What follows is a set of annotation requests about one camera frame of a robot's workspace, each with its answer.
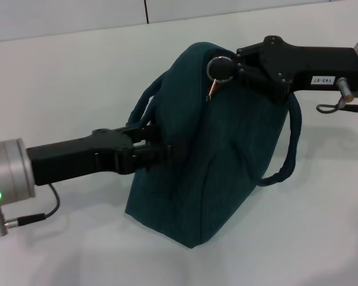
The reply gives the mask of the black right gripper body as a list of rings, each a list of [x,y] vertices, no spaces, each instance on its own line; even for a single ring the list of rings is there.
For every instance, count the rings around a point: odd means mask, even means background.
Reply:
[[[354,48],[294,46],[279,36],[263,42],[270,78],[295,91],[338,91],[338,80],[345,78],[351,94],[358,97],[358,53]]]

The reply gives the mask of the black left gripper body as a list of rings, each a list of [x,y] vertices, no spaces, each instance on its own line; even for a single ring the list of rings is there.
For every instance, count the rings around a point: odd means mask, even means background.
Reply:
[[[98,172],[128,175],[135,128],[97,129],[69,141],[26,149],[35,185],[42,186]]]

